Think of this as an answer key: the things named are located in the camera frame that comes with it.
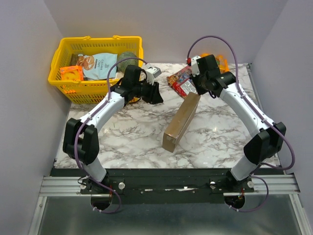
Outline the brown cardboard express box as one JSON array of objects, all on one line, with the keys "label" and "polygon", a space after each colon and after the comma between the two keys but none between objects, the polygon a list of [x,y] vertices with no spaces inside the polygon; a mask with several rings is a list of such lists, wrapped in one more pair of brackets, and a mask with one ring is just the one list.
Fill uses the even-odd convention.
[{"label": "brown cardboard express box", "polygon": [[190,92],[187,95],[184,102],[181,104],[168,127],[164,131],[162,147],[165,150],[172,153],[174,152],[196,113],[199,100],[200,96],[198,94]]}]

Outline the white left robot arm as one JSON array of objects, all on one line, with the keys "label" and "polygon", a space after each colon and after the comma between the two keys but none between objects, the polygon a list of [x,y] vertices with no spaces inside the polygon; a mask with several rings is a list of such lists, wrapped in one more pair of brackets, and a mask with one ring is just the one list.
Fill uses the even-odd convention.
[{"label": "white left robot arm", "polygon": [[91,187],[97,193],[104,193],[109,186],[105,179],[107,171],[98,159],[99,131],[116,112],[134,98],[149,104],[162,103],[159,83],[155,81],[160,74],[158,67],[143,69],[128,65],[124,76],[110,88],[110,92],[100,103],[80,119],[70,118],[67,121],[63,152],[74,159],[79,168],[93,179]]}]

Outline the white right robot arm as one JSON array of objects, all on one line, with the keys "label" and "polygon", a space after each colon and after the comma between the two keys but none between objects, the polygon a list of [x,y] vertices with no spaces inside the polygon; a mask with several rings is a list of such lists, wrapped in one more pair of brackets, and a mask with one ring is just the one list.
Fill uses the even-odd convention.
[{"label": "white right robot arm", "polygon": [[286,133],[285,125],[275,123],[263,114],[253,100],[236,83],[233,73],[222,73],[214,55],[195,56],[188,60],[192,70],[192,81],[198,94],[210,93],[228,104],[252,137],[244,146],[241,159],[226,173],[225,187],[235,192],[265,159],[281,150]]}]

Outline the orange snack box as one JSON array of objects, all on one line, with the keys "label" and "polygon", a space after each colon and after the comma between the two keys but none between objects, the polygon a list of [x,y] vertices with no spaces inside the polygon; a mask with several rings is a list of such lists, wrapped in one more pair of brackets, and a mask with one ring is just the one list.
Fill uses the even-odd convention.
[{"label": "orange snack box", "polygon": [[61,80],[63,81],[83,81],[83,68],[81,66],[68,66],[60,68]]}]

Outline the red snack bag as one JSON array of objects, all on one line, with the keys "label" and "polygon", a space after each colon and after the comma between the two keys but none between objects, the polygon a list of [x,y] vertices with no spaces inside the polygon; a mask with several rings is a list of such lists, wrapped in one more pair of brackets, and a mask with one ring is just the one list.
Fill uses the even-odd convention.
[{"label": "red snack bag", "polygon": [[197,94],[196,88],[191,80],[192,70],[186,66],[178,72],[167,77],[168,85],[182,98],[186,98],[189,93]]}]

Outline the orange yellow snack bag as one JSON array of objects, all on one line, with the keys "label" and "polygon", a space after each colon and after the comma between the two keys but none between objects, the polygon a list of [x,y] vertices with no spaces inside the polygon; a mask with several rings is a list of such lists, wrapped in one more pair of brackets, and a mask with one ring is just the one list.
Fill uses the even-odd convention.
[{"label": "orange yellow snack bag", "polygon": [[229,71],[227,60],[222,55],[201,54],[200,59],[197,59],[197,65],[200,73],[214,71],[217,68],[219,68],[220,73]]}]

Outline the beige round bun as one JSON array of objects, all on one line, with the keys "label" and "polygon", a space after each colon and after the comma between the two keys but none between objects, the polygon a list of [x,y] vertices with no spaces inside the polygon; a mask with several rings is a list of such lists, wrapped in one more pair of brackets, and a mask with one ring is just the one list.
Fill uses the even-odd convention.
[{"label": "beige round bun", "polygon": [[124,76],[124,73],[121,72],[121,71],[118,71],[118,72],[116,73],[116,75],[115,75],[115,78],[119,80],[119,79],[121,79],[123,76]]}]

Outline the green round melon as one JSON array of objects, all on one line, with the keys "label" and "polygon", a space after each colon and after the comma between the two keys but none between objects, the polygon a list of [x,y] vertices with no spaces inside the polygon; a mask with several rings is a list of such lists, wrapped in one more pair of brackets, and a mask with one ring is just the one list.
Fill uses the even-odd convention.
[{"label": "green round melon", "polygon": [[118,71],[124,73],[128,65],[138,65],[138,60],[136,55],[130,51],[125,51],[118,55],[117,57],[117,69]]}]

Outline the light blue chips bag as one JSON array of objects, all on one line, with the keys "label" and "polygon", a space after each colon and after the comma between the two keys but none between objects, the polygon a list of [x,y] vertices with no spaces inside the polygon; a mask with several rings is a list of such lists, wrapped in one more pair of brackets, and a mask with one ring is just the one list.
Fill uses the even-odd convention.
[{"label": "light blue chips bag", "polygon": [[76,65],[81,66],[86,80],[107,79],[110,68],[117,62],[117,54],[98,53],[94,55],[77,55]]}]

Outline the yellow plastic shopping basket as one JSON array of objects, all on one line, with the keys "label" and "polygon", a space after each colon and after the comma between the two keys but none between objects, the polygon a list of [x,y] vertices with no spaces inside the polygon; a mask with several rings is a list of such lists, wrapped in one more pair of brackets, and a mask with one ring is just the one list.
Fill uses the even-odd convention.
[{"label": "yellow plastic shopping basket", "polygon": [[108,92],[106,80],[64,81],[61,79],[60,68],[69,66],[74,54],[94,55],[108,52],[120,55],[125,51],[130,51],[143,59],[142,38],[117,35],[110,38],[92,38],[91,36],[63,38],[54,53],[48,82],[75,104],[99,103]]}]

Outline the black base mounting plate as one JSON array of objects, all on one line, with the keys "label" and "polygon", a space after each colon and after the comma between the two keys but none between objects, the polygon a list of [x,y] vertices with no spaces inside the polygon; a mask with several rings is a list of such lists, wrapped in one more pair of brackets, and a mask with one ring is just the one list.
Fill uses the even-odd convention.
[{"label": "black base mounting plate", "polygon": [[118,205],[228,203],[241,207],[248,196],[284,195],[297,191],[294,177],[264,168],[258,175],[229,188],[227,168],[109,169],[102,184],[76,170],[55,169],[45,177],[42,196],[82,196],[95,208],[110,210]]}]

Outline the aluminium rail frame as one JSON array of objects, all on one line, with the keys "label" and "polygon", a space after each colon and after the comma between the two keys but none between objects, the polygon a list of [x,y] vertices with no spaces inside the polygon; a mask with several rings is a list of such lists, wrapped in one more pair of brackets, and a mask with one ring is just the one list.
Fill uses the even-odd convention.
[{"label": "aluminium rail frame", "polygon": [[164,102],[143,101],[117,112],[99,133],[99,160],[120,197],[83,189],[86,179],[60,151],[44,177],[32,235],[309,235],[292,174],[262,167],[225,192],[221,180],[244,156],[249,131],[222,100],[201,97],[174,152],[163,134],[182,98],[167,77],[184,64],[159,63]]}]

